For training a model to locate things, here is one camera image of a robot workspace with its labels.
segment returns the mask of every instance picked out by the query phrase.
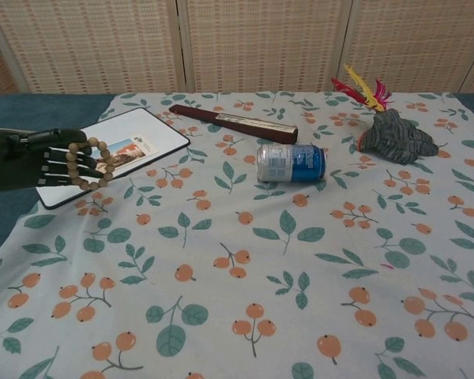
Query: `wooden bead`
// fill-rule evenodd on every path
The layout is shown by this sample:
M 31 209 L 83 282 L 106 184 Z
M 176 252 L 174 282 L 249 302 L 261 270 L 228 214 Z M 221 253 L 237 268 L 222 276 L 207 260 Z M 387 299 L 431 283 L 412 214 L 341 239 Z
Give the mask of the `wooden bead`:
M 79 177 L 79 171 L 77 170 L 69 170 L 69 176 L 72 179 L 78 178 Z
M 77 154 L 79 152 L 79 146 L 77 144 L 69 144 L 69 151 L 73 154 Z
M 108 150 L 103 150 L 102 152 L 100 152 L 100 156 L 102 158 L 109 158 L 111 156 L 111 152 L 109 152 Z
M 65 157 L 66 157 L 66 160 L 68 160 L 69 162 L 75 162 L 77 160 L 77 155 L 73 154 L 72 152 L 67 152 L 65 154 Z
M 91 147 L 93 147 L 93 148 L 96 147 L 96 146 L 98 146 L 98 140 L 97 140 L 96 138 L 94 138 L 94 137 L 88 138 L 88 143 L 89 143 L 89 145 L 90 145 Z

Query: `orange berry print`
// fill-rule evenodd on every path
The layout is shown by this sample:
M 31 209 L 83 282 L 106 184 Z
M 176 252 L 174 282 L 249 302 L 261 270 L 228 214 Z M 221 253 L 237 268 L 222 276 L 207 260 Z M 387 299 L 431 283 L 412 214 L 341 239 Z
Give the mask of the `orange berry print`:
M 61 287 L 58 294 L 60 295 L 60 298 L 71 298 L 77 293 L 77 291 L 78 291 L 77 286 L 70 285 L 70 286 Z
M 258 331 L 262 336 L 270 337 L 276 332 L 276 325 L 271 320 L 261 320 L 258 323 Z
M 256 325 L 256 320 L 263 317 L 264 314 L 263 307 L 260 304 L 253 303 L 249 304 L 246 308 L 246 314 L 248 317 L 253 319 L 253 326 L 251 323 L 246 320 L 234 321 L 231 330 L 238 336 L 244 336 L 246 340 L 251 342 L 251 349 L 253 351 L 253 356 L 256 358 L 256 347 L 255 344 L 264 336 L 270 337 L 276 333 L 276 325 L 271 320 L 261 320 Z
M 468 337 L 467 328 L 457 321 L 450 321 L 444 325 L 446 335 L 455 341 L 465 341 Z
M 420 337 L 432 338 L 435 336 L 434 324 L 424 318 L 420 318 L 414 323 L 414 329 L 416 329 Z
M 114 288 L 116 283 L 111 278 L 102 278 L 100 279 L 99 285 L 103 290 L 110 290 L 111 288 Z
M 180 265 L 175 270 L 175 278 L 179 282 L 187 282 L 188 280 L 195 281 L 196 279 L 193 277 L 193 269 L 190 265 Z
M 40 274 L 37 272 L 33 272 L 32 274 L 28 274 L 23 278 L 23 285 L 27 288 L 33 288 L 34 286 L 37 285 L 37 283 L 40 281 Z
M 236 212 L 239 215 L 239 222 L 242 225 L 249 225 L 253 221 L 253 215 L 249 212 Z
M 137 223 L 139 225 L 147 225 L 151 221 L 151 216 L 147 213 L 143 213 L 141 215 L 137 215 Z
M 335 336 L 324 335 L 318 338 L 318 350 L 325 357 L 331 358 L 334 365 L 337 364 L 335 358 L 340 355 L 341 347 L 340 341 Z
M 96 276 L 92 272 L 85 272 L 81 279 L 81 286 L 84 288 L 91 287 L 92 284 L 95 282 L 95 278 Z
M 90 321 L 93 316 L 95 316 L 95 308 L 92 306 L 84 306 L 77 312 L 76 318 L 80 322 L 86 322 Z
M 307 205 L 307 198 L 309 197 L 309 195 L 303 195 L 301 193 L 297 193 L 296 195 L 293 196 L 293 203 L 297 206 L 297 207 L 305 207 Z
M 105 361 L 111 356 L 112 345 L 108 342 L 99 343 L 92 347 L 93 358 L 97 361 Z
M 132 332 L 123 332 L 116 337 L 116 347 L 120 351 L 128 351 L 135 346 L 137 339 Z
M 238 336 L 244 336 L 251 332 L 251 323 L 246 320 L 235 321 L 231 326 L 231 330 Z
M 53 313 L 51 317 L 62 318 L 66 316 L 70 312 L 71 309 L 72 309 L 72 304 L 70 304 L 69 302 L 59 302 L 53 308 Z
M 11 296 L 7 305 L 9 306 L 9 308 L 19 308 L 20 306 L 23 306 L 29 298 L 30 296 L 28 294 L 15 294 Z

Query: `robotic hand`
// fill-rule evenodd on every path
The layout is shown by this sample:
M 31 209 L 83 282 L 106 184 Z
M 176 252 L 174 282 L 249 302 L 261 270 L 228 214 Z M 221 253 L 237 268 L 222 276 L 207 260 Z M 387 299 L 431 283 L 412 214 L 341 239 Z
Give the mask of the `robotic hand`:
M 86 142 L 80 130 L 50 129 L 28 132 L 0 129 L 0 192 L 37 186 L 71 186 L 66 150 L 72 142 Z M 102 178 L 91 147 L 81 150 L 80 176 Z

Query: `can label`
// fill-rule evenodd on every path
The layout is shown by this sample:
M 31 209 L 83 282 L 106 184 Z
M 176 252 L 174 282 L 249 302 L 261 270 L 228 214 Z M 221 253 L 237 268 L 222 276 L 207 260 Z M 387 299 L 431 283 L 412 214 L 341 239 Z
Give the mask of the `can label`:
M 313 182 L 325 174 L 325 152 L 311 144 L 263 145 L 257 170 L 263 182 Z

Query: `tablecloth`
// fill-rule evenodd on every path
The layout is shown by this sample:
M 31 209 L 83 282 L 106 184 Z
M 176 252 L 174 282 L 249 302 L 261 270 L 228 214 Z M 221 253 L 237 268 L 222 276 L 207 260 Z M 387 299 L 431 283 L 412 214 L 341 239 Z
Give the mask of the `tablecloth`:
M 21 217 L 0 249 L 0 378 L 474 378 L 474 114 L 393 94 L 441 145 L 356 151 L 372 113 L 335 92 L 116 96 L 191 145 Z M 315 183 L 262 183 L 268 141 L 174 103 L 299 127 Z

